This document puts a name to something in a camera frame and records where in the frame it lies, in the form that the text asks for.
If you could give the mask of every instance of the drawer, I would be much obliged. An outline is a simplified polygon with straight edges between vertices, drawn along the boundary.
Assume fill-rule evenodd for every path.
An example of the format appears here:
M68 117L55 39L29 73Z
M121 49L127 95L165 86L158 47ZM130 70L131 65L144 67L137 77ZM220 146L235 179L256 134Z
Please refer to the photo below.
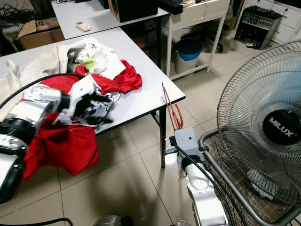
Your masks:
M273 35L273 38L278 39L282 42L287 42L292 39L294 33L295 29L284 24L279 24L278 28L276 29Z
M301 12L294 10L292 8L288 8L282 5L274 4L272 10L283 15L281 18L282 24L295 28L300 20Z
M177 27L188 23L206 19L218 14L227 13L230 0L210 0L183 8L183 12L170 16L166 26Z
M274 4L273 2L268 0L261 0L261 1L247 0L245 8L256 5L261 8L271 9L273 7L273 4Z

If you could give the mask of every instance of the table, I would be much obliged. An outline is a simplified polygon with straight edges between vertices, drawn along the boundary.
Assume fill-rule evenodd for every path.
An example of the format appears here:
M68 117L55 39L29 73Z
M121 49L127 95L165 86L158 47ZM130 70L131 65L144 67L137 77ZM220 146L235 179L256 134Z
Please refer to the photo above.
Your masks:
M185 95L120 28L90 34L85 38L88 37L94 37L105 46L113 48L120 59L127 60L135 67L143 80L143 85L139 90L131 91L125 95L121 94L120 99L114 103L114 107L108 115L114 122L101 125L96 134L103 134L151 114L160 128L161 165L165 167L166 105L161 83L164 83L173 103L185 99ZM21 68L25 68L42 52L54 48L57 44L70 45L82 39L83 37L78 37L2 56L0 57L1 73L6 74L8 72L7 59L13 60Z
M197 70L207 68L207 73L210 71L213 56L216 51L216 46L221 35L222 25L224 23L226 13L228 11L230 0L209 0L200 2L183 9L179 15L171 15L163 30L167 32L167 59L166 59L166 75L170 79L177 79ZM188 71L182 72L177 75L170 76L170 63L172 51L172 37L173 32L185 27L194 26L207 21L220 19L219 27L217 29L216 37L214 40L211 56L207 64L192 68Z
M52 3L52 8L60 24L65 39L71 39L95 32L105 31L111 28L121 27L129 24L143 22L146 20L156 20L157 40L161 40L161 19L169 15L163 9L158 8L158 13L153 16L147 16L136 20L120 23L110 12L100 4L99 0L91 0L81 3L74 1L57 4ZM91 26L91 30L83 32L75 24L83 22ZM161 42L157 42L158 67L161 68Z

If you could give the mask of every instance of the tile floor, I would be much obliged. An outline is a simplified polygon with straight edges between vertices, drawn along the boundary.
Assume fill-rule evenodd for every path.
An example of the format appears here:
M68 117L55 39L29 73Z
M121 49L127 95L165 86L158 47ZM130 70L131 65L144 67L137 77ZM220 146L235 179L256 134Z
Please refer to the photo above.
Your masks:
M216 108L226 82L257 51L226 37L211 73L177 81L187 95L180 104L185 126L196 136L216 128ZM201 54L206 60L208 54ZM167 135L172 135L168 119ZM151 116L97 138L99 162L76 177L44 167L18 195L0 206L0 224L26 224L68 217L75 226L92 226L106 214L129 215L135 226L169 226L178 220L195 225L185 180L178 176L176 155L160 167L159 129Z

